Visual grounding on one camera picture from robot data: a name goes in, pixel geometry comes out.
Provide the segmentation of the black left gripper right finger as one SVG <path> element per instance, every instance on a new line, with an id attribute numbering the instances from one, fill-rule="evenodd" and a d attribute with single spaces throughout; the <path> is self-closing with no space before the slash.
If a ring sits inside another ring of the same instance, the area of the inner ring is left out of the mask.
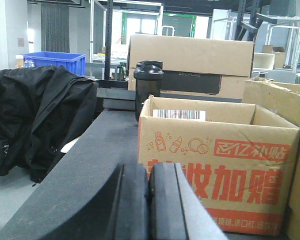
<path id="1" fill-rule="evenodd" d="M 226 240 L 179 163 L 157 163 L 150 180 L 151 240 Z"/>

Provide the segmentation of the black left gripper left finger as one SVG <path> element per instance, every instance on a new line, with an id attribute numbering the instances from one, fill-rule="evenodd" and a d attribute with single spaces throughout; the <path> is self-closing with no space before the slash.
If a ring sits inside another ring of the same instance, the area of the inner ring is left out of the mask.
<path id="1" fill-rule="evenodd" d="M 138 163 L 118 163 L 91 193 L 76 192 L 70 209 L 52 217 L 59 223 L 41 240 L 147 240 L 148 180 Z"/>

